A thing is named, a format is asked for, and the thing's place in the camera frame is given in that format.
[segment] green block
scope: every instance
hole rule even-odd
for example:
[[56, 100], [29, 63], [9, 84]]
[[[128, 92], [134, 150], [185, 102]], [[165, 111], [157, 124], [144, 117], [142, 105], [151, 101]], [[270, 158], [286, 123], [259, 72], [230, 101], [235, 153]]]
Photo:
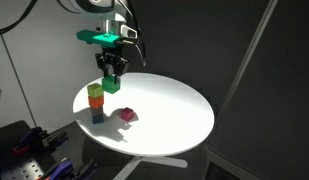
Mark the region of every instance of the green block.
[[88, 95], [91, 96], [92, 98], [98, 98], [98, 97], [103, 96], [104, 94], [102, 85], [98, 83], [88, 85], [87, 92], [88, 92]]
[[112, 75], [103, 78], [102, 79], [103, 90], [111, 94], [114, 94], [116, 91], [120, 90], [121, 79], [117, 78], [116, 84], [114, 83], [114, 81], [115, 81], [115, 76], [112, 76]]
[[100, 32], [83, 30], [76, 33], [76, 37], [79, 40], [85, 41], [87, 43], [99, 44], [104, 47], [115, 48], [115, 41], [120, 37], [113, 34], [103, 34]]

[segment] dark gray wall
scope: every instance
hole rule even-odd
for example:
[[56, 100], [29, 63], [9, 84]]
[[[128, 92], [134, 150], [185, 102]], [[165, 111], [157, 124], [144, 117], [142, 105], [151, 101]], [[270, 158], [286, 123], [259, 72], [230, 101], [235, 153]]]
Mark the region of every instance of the dark gray wall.
[[136, 62], [130, 71], [153, 72], [183, 81], [221, 106], [267, 3], [135, 1], [134, 9], [145, 34], [148, 66], [142, 68], [137, 52], [126, 49], [126, 57]]
[[264, 179], [309, 179], [309, 1], [279, 1], [210, 149]]

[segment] blue block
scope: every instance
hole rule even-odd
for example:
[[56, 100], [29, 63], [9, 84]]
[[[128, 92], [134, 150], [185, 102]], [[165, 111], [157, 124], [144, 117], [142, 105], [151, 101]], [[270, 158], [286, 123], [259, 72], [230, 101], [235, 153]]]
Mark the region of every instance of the blue block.
[[96, 116], [93, 116], [93, 124], [98, 124], [104, 122], [103, 114], [99, 114]]

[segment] pink block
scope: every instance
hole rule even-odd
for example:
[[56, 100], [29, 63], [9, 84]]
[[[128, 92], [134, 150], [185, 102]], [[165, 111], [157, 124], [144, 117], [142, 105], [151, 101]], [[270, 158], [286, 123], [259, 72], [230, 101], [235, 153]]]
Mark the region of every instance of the pink block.
[[125, 121], [130, 121], [134, 117], [133, 109], [126, 107], [121, 111], [121, 118]]

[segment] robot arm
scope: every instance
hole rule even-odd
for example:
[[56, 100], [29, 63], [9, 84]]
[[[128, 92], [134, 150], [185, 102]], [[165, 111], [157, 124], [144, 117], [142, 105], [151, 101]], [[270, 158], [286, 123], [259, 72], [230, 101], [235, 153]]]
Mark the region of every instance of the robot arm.
[[97, 32], [84, 30], [77, 33], [80, 40], [102, 46], [102, 53], [96, 54], [98, 67], [104, 77], [109, 75], [109, 65], [113, 67], [115, 79], [127, 71], [129, 61], [121, 57], [122, 46], [138, 42], [136, 30], [126, 25], [129, 9], [126, 0], [57, 0], [67, 11], [78, 14], [100, 16]]

